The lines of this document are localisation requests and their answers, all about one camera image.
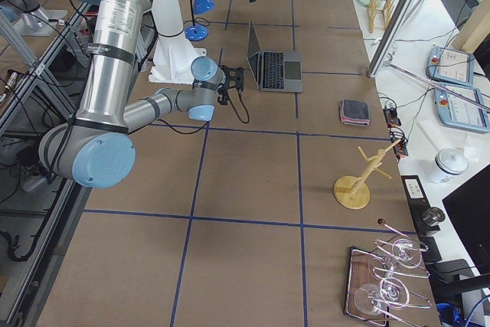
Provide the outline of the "grey laptop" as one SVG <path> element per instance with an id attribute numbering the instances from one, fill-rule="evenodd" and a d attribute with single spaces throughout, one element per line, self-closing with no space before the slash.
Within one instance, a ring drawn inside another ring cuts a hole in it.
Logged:
<path id="1" fill-rule="evenodd" d="M 300 53 L 263 50 L 251 21 L 247 60 L 253 79 L 260 91 L 280 93 L 301 93 L 303 91 Z"/>

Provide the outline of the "blue desk lamp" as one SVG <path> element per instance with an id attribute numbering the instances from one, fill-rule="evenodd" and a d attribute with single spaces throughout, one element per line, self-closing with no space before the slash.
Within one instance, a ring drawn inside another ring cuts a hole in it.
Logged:
<path id="1" fill-rule="evenodd" d="M 207 13 L 214 8 L 215 4 L 212 0 L 190 0 L 190 6 L 192 25 L 186 27 L 185 37 L 189 41 L 204 40 L 208 35 L 208 29 L 197 23 L 196 15 Z"/>

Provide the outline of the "grey and pink folded cloth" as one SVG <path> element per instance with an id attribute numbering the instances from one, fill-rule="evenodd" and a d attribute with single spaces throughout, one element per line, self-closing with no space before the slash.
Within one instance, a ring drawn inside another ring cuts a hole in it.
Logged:
<path id="1" fill-rule="evenodd" d="M 371 123 L 371 112 L 368 103 L 358 100 L 341 100 L 339 119 L 344 124 L 369 126 Z"/>

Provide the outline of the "wooden dish rack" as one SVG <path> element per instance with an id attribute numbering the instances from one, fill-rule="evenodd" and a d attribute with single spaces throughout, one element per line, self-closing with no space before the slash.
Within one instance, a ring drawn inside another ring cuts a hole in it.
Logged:
<path id="1" fill-rule="evenodd" d="M 394 12 L 394 0 L 370 0 L 367 5 L 368 32 L 374 32 L 377 14 L 383 16 L 384 30 L 387 29 Z"/>

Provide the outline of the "black power strip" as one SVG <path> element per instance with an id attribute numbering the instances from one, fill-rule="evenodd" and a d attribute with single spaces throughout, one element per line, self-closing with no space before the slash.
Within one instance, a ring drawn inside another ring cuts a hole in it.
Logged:
<path id="1" fill-rule="evenodd" d="M 394 107 L 383 108 L 383 113 L 391 142 L 396 142 L 399 140 L 399 142 L 393 147 L 397 160 L 407 157 L 409 155 L 407 151 L 409 141 L 404 131 L 401 129 L 401 121 L 398 117 L 397 109 Z"/>

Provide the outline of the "wooden mug tree stand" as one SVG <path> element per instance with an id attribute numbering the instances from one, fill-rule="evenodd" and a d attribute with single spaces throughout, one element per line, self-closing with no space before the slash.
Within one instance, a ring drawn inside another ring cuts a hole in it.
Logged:
<path id="1" fill-rule="evenodd" d="M 339 178 L 333 188 L 334 196 L 343 207 L 358 210 L 364 208 L 371 198 L 371 193 L 365 181 L 372 172 L 378 172 L 388 180 L 392 179 L 391 175 L 379 169 L 382 165 L 382 159 L 386 153 L 396 146 L 401 139 L 397 139 L 384 149 L 378 149 L 377 153 L 371 157 L 367 157 L 364 150 L 358 146 L 362 158 L 366 161 L 367 166 L 360 176 L 354 177 L 350 175 Z"/>

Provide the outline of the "teach pendant far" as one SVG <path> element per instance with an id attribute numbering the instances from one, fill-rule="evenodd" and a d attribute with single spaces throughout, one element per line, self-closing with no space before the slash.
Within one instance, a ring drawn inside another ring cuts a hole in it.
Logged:
<path id="1" fill-rule="evenodd" d="M 473 54 L 435 46 L 429 52 L 426 75 L 439 82 L 472 87 L 474 64 Z"/>

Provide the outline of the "teach pendant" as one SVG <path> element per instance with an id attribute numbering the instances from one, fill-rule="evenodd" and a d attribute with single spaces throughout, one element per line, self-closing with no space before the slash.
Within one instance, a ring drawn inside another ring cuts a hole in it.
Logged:
<path id="1" fill-rule="evenodd" d="M 439 82 L 472 87 L 474 64 L 473 54 L 435 46 L 429 52 L 426 75 Z"/>
<path id="2" fill-rule="evenodd" d="M 483 104 L 483 97 L 478 88 L 451 83 L 438 83 L 438 86 L 434 90 L 434 100 L 436 111 L 444 125 L 473 132 L 489 132 L 489 113 L 454 95 L 457 93 Z"/>

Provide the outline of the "teach pendant near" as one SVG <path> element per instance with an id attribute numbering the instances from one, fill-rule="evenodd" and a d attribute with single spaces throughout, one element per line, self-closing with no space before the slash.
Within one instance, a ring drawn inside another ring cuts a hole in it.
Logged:
<path id="1" fill-rule="evenodd" d="M 489 132 L 489 113 L 454 95 L 457 93 L 483 104 L 483 97 L 478 88 L 451 83 L 438 83 L 438 86 L 434 90 L 434 100 L 436 111 L 444 125 L 473 132 Z"/>

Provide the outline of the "white enamel mug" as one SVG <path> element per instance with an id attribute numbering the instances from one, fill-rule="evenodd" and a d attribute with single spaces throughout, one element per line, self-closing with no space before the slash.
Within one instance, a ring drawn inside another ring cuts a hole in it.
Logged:
<path id="1" fill-rule="evenodd" d="M 430 167 L 428 179 L 432 183 L 445 184 L 461 175 L 469 167 L 466 157 L 457 149 L 445 148 L 437 152 Z"/>

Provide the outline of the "black framed tray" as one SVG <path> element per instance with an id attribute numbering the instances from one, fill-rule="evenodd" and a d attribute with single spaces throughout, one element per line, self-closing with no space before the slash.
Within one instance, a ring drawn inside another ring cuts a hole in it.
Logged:
<path id="1" fill-rule="evenodd" d="M 371 326 L 389 326 L 392 322 L 415 326 L 399 312 L 428 310 L 433 304 L 425 296 L 409 290 L 402 280 L 404 276 L 388 266 L 383 257 L 350 247 L 343 313 Z"/>

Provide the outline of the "wine glass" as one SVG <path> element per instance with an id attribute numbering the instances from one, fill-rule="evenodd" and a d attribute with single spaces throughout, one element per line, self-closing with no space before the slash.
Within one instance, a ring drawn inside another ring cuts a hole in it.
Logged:
<path id="1" fill-rule="evenodd" d="M 423 269 L 423 253 L 429 249 L 425 243 L 407 238 L 393 241 L 376 240 L 374 243 L 380 255 L 387 262 L 409 270 Z"/>
<path id="2" fill-rule="evenodd" d="M 432 303 L 424 296 L 409 291 L 398 278 L 384 277 L 377 284 L 365 283 L 354 293 L 354 305 L 360 312 L 377 316 L 390 309 L 429 309 Z"/>

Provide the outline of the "black monitor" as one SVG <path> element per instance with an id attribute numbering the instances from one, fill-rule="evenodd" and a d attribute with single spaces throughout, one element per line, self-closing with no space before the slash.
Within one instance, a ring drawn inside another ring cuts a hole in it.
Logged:
<path id="1" fill-rule="evenodd" d="M 489 273 L 489 167 L 443 199 L 449 219 L 480 273 Z"/>

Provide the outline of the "aluminium frame post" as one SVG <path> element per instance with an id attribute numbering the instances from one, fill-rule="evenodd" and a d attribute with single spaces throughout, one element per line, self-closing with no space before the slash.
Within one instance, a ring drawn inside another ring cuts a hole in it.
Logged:
<path id="1" fill-rule="evenodd" d="M 369 77 L 376 77 L 377 72 L 379 71 L 385 57 L 388 54 L 388 51 L 390 50 L 391 44 L 397 36 L 398 31 L 402 27 L 403 21 L 407 18 L 409 7 L 412 5 L 413 2 L 414 0 L 398 1 L 391 20 L 387 26 L 387 29 L 385 30 L 384 35 L 381 38 L 381 41 L 377 47 L 377 50 L 374 53 L 374 56 L 367 70 L 367 75 Z"/>

